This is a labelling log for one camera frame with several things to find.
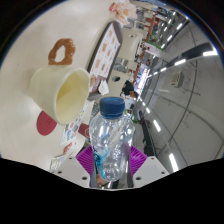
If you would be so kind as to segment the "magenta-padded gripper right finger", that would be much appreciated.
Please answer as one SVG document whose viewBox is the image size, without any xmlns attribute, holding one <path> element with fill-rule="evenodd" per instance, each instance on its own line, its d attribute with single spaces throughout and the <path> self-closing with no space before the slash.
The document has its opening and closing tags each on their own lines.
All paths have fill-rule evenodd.
<svg viewBox="0 0 224 224">
<path fill-rule="evenodd" d="M 147 156 L 135 147 L 130 151 L 129 169 L 134 188 L 143 187 L 169 174 L 155 156 Z"/>
</svg>

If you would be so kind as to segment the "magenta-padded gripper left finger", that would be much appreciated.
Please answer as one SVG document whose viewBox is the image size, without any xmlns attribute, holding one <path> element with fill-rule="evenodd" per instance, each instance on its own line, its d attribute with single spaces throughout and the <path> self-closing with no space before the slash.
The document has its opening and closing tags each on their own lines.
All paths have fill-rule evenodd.
<svg viewBox="0 0 224 224">
<path fill-rule="evenodd" d="M 94 187 L 95 163 L 91 147 L 68 156 L 54 174 L 84 188 Z"/>
</svg>

